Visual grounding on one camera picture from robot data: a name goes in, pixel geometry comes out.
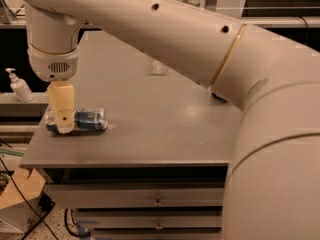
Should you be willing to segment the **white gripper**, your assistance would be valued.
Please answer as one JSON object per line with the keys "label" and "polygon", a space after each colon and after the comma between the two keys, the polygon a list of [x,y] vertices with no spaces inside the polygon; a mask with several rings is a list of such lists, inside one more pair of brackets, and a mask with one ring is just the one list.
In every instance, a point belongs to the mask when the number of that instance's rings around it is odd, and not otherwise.
{"label": "white gripper", "polygon": [[58,132],[70,133],[74,128],[74,86],[68,79],[77,72],[78,49],[63,54],[50,54],[29,44],[27,53],[33,72],[42,81],[52,81],[47,88],[47,95]]}

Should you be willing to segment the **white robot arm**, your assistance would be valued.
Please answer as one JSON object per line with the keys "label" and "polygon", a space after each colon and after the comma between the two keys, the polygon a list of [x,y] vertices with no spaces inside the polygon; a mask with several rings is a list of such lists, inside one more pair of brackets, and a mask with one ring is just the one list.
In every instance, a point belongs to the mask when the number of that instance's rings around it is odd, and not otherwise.
{"label": "white robot arm", "polygon": [[174,0],[23,1],[34,71],[75,51],[64,20],[88,21],[241,110],[223,240],[320,240],[317,51]]}

